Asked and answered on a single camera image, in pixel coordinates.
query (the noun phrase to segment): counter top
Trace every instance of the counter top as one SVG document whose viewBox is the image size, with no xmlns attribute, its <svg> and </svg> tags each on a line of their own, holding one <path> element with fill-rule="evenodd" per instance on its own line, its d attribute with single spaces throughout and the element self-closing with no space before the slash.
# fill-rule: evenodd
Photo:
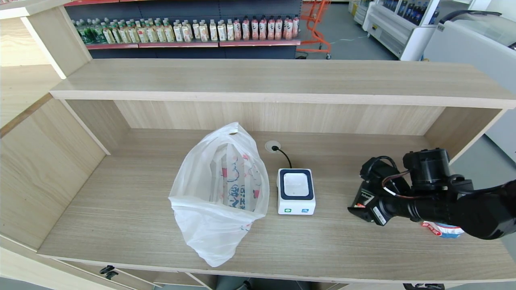
<svg viewBox="0 0 516 290">
<path fill-rule="evenodd" d="M 94 59 L 51 94 L 85 100 L 516 107 L 515 95 L 471 65 L 379 60 Z"/>
<path fill-rule="evenodd" d="M 516 264 L 500 240 L 464 234 L 434 236 L 420 224 L 394 218 L 386 226 L 348 213 L 360 166 L 388 155 L 401 164 L 410 150 L 428 148 L 423 136 L 250 132 L 269 174 L 270 200 L 236 249 L 209 267 L 183 240 L 168 195 L 187 152 L 208 131 L 132 129 L 106 156 L 47 236 L 38 253 L 71 261 L 155 271 L 186 271 L 321 282 L 513 281 Z M 277 214 L 276 174 L 283 155 L 311 168 L 313 216 Z"/>
</svg>

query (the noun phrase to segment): label sticker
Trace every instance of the label sticker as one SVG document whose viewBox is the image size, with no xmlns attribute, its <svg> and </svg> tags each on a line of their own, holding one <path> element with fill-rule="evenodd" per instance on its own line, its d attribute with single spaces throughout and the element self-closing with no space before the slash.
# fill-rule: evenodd
<svg viewBox="0 0 516 290">
<path fill-rule="evenodd" d="M 380 210 L 378 209 L 378 207 L 373 207 L 373 212 L 375 213 L 375 216 L 380 220 L 380 223 L 382 225 L 386 224 L 387 221 L 385 220 L 385 218 L 382 216 L 382 214 L 380 213 Z"/>
</svg>

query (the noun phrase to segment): white wall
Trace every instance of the white wall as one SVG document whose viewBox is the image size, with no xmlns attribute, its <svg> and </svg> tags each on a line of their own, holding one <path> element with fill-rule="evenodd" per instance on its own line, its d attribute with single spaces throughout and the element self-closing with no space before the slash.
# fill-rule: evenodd
<svg viewBox="0 0 516 290">
<path fill-rule="evenodd" d="M 500 12 L 505 18 L 516 21 L 515 0 L 491 0 L 487 11 Z"/>
</svg>

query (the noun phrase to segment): display cooler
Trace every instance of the display cooler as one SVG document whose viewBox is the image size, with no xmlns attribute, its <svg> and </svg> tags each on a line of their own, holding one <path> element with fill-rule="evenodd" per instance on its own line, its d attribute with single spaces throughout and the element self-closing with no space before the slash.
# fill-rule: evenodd
<svg viewBox="0 0 516 290">
<path fill-rule="evenodd" d="M 471 1 L 469 7 L 485 9 L 489 2 Z M 375 0 L 369 4 L 362 28 L 400 60 L 417 61 L 437 26 L 439 5 L 440 0 Z"/>
<path fill-rule="evenodd" d="M 516 23 L 498 12 L 458 11 L 444 17 L 425 49 L 435 62 L 470 63 L 516 93 Z M 487 132 L 516 162 L 516 111 L 506 112 Z"/>
</svg>

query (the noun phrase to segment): drawer handle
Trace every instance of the drawer handle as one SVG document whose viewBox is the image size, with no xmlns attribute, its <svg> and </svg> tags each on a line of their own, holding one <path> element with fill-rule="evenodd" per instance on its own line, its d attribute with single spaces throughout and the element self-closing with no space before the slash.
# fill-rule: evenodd
<svg viewBox="0 0 516 290">
<path fill-rule="evenodd" d="M 102 275 L 104 275 L 104 274 L 106 274 L 106 273 L 108 273 L 108 272 L 110 272 L 110 271 L 112 271 L 112 270 L 114 270 L 114 269 L 115 269 L 115 267 L 114 267 L 114 266 L 107 265 L 107 266 L 105 266 L 104 268 L 102 268 L 102 270 L 100 270 L 100 272 L 99 272 L 99 273 L 100 273 L 100 274 L 102 274 Z"/>
<path fill-rule="evenodd" d="M 106 274 L 106 279 L 107 279 L 107 280 L 111 280 L 111 278 L 113 278 L 113 277 L 114 277 L 114 276 L 116 276 L 116 275 L 118 275 L 118 273 L 117 273 L 117 272 L 115 272 L 115 271 L 110 271 L 110 272 L 108 272 L 108 273 Z"/>
</svg>

